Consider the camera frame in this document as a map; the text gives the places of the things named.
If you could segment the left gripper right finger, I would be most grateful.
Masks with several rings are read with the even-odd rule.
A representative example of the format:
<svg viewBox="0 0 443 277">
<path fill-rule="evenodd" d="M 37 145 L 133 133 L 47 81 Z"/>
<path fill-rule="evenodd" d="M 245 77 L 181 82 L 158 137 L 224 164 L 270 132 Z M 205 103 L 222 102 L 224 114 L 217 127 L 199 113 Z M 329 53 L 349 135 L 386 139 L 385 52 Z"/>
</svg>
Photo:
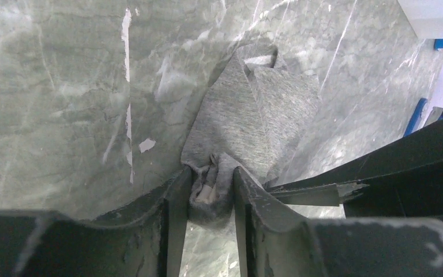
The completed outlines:
<svg viewBox="0 0 443 277">
<path fill-rule="evenodd" d="M 309 219 L 234 171 L 242 276 L 443 276 L 443 222 Z"/>
</svg>

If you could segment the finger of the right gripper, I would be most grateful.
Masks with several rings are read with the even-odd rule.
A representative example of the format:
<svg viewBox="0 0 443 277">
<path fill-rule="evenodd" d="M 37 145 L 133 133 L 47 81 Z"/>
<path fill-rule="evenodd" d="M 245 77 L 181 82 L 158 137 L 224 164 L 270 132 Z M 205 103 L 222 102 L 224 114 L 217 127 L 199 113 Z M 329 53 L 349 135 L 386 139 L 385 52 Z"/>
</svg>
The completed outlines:
<svg viewBox="0 0 443 277">
<path fill-rule="evenodd" d="M 443 119 L 315 177 L 267 189 L 285 204 L 338 206 L 359 189 L 392 186 L 443 166 Z"/>
<path fill-rule="evenodd" d="M 346 217 L 430 217 L 443 221 L 443 163 L 379 182 L 344 203 Z"/>
</svg>

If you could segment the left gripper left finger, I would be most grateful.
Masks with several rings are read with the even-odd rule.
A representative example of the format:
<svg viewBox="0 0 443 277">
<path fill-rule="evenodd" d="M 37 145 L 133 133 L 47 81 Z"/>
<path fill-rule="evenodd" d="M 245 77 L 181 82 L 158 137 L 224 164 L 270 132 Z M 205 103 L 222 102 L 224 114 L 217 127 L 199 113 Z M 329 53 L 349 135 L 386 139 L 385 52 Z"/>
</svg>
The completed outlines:
<svg viewBox="0 0 443 277">
<path fill-rule="evenodd" d="M 0 276 L 178 276 L 193 174 L 188 167 L 94 220 L 0 211 Z"/>
</svg>

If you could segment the grey underwear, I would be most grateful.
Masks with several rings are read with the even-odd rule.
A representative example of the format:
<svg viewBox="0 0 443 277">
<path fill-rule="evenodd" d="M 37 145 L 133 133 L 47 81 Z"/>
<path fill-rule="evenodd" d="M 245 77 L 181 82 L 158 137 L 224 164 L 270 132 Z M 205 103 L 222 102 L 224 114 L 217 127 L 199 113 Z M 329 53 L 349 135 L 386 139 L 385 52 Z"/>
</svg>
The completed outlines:
<svg viewBox="0 0 443 277">
<path fill-rule="evenodd" d="M 224 229 L 234 205 L 233 172 L 258 184 L 278 178 L 321 103 L 314 74 L 293 72 L 273 44 L 237 48 L 205 94 L 181 152 L 196 173 L 188 218 Z"/>
</svg>

